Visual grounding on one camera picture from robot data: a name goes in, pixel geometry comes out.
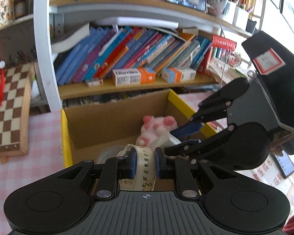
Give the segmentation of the person right hand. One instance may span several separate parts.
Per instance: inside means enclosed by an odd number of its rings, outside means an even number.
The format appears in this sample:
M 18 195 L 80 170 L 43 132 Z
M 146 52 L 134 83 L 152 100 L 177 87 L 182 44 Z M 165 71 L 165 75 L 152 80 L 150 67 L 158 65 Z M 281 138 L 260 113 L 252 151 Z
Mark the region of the person right hand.
M 282 145 L 293 138 L 294 138 L 294 133 L 290 133 L 287 131 L 276 133 L 275 136 L 273 137 L 272 142 L 270 143 L 269 152 L 275 156 L 283 156 Z

